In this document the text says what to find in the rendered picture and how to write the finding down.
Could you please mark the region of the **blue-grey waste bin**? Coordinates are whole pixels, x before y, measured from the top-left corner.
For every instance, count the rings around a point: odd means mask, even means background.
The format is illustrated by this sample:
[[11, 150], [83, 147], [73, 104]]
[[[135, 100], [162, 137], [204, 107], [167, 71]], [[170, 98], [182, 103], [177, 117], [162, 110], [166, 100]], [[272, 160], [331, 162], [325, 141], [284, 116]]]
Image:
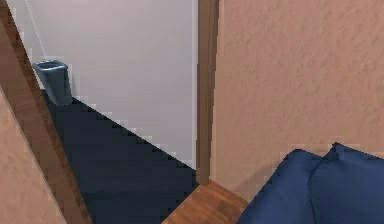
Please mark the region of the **blue-grey waste bin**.
[[42, 82], [49, 99], [57, 106], [72, 103], [68, 66], [58, 60], [47, 60], [32, 64]]

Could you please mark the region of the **blue sofa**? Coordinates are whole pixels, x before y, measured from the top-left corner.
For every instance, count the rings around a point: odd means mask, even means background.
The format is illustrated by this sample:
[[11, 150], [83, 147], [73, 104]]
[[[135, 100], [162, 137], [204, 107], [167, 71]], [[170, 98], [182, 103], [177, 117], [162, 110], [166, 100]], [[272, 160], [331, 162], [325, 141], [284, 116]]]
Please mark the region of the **blue sofa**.
[[384, 159], [334, 143], [290, 152], [236, 224], [384, 224]]

